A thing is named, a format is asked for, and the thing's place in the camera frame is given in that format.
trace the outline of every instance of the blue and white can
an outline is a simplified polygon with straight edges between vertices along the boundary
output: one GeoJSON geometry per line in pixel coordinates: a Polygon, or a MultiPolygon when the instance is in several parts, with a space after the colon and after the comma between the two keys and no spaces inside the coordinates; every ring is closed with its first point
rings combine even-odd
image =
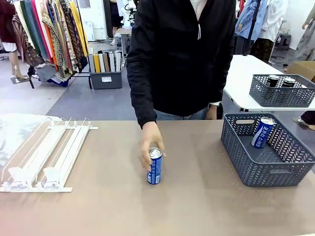
{"type": "Polygon", "coordinates": [[[147,171],[147,181],[150,184],[158,184],[161,181],[162,151],[157,147],[152,147],[149,149],[149,155],[152,164],[151,171],[147,171]]]}
{"type": "Polygon", "coordinates": [[[275,125],[275,121],[272,118],[262,117],[260,119],[258,128],[252,139],[252,145],[255,148],[263,148],[267,142],[268,136],[275,125]]]}

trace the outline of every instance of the white cuff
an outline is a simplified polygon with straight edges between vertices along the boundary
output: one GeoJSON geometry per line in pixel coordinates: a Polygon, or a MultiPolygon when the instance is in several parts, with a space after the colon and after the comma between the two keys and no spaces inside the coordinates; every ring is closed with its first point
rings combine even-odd
{"type": "Polygon", "coordinates": [[[215,105],[215,106],[219,106],[221,102],[210,102],[209,105],[215,105]]]}

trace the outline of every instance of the plastic sheet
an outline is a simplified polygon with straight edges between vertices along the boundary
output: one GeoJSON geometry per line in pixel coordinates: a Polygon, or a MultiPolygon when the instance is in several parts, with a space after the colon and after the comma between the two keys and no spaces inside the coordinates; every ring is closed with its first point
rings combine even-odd
{"type": "Polygon", "coordinates": [[[4,166],[16,149],[48,116],[31,114],[0,115],[0,167],[4,166]]]}

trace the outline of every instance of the basket handle hole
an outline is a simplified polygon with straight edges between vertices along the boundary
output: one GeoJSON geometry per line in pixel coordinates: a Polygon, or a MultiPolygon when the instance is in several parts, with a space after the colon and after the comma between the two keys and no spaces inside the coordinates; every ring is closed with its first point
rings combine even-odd
{"type": "Polygon", "coordinates": [[[294,172],[294,169],[272,169],[269,171],[270,174],[291,174],[294,172]]]}
{"type": "Polygon", "coordinates": [[[239,119],[236,121],[237,124],[254,124],[254,122],[253,119],[239,119]]]}

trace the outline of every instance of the jacket sleeve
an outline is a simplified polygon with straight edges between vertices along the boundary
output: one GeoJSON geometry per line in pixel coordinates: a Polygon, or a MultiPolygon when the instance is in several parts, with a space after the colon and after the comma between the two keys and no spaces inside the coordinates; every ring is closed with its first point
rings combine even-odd
{"type": "Polygon", "coordinates": [[[127,57],[131,104],[141,128],[145,123],[157,119],[150,86],[156,40],[155,20],[156,11],[153,0],[141,0],[132,28],[131,45],[127,57]]]}
{"type": "Polygon", "coordinates": [[[234,54],[234,26],[235,26],[235,8],[229,12],[228,30],[223,38],[216,63],[214,67],[213,79],[211,86],[210,103],[222,101],[223,89],[226,84],[226,77],[231,65],[234,54]]]}
{"type": "Polygon", "coordinates": [[[315,4],[313,9],[311,10],[311,12],[309,13],[309,16],[307,17],[306,21],[305,21],[305,25],[309,25],[311,20],[315,18],[315,4]]]}
{"type": "Polygon", "coordinates": [[[0,0],[0,13],[3,15],[14,16],[15,7],[7,0],[0,0]]]}
{"type": "Polygon", "coordinates": [[[252,16],[254,15],[256,6],[257,6],[257,1],[248,1],[246,3],[246,6],[245,6],[246,9],[244,9],[245,13],[242,20],[240,21],[241,25],[246,25],[252,22],[252,16]]]}

